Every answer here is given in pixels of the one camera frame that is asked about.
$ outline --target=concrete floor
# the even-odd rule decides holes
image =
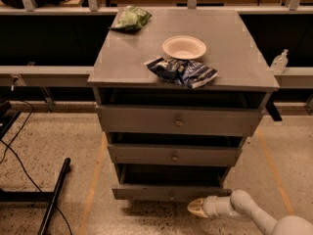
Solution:
[[[38,109],[12,148],[43,191],[53,190],[64,159],[71,159],[71,171],[58,207],[72,234],[261,234],[252,222],[191,215],[186,209],[188,203],[115,200],[111,186],[117,184],[117,178],[93,105],[87,111],[76,106],[62,106],[60,109],[65,111],[56,109],[53,113],[40,113],[42,109]],[[283,121],[264,117],[245,143],[225,187],[248,191],[258,205],[276,218],[294,213],[313,223],[313,117],[303,108],[279,110]],[[10,142],[26,116],[27,112],[20,115],[4,137],[5,142]],[[3,151],[0,144],[0,158]],[[4,190],[35,189],[9,151],[0,171]],[[45,212],[42,207],[1,204],[0,234],[37,234]],[[54,213],[48,234],[69,234],[58,212]]]

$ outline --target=plastic bottle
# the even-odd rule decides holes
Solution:
[[[287,58],[288,49],[285,49],[283,53],[277,56],[271,65],[271,70],[275,73],[281,73],[286,68],[288,58]]]

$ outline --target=robotic arm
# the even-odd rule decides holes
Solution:
[[[235,190],[230,197],[208,196],[192,201],[188,211],[201,217],[228,216],[240,221],[253,221],[264,235],[313,235],[313,224],[288,215],[280,220],[260,208],[251,195]]]

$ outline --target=dresser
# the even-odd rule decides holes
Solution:
[[[114,196],[176,202],[228,196],[223,182],[279,85],[236,11],[145,9],[153,16],[141,30],[109,32],[88,78],[119,182]],[[189,89],[145,67],[168,58],[162,43],[176,35],[204,42],[200,61],[218,70],[213,81]]]

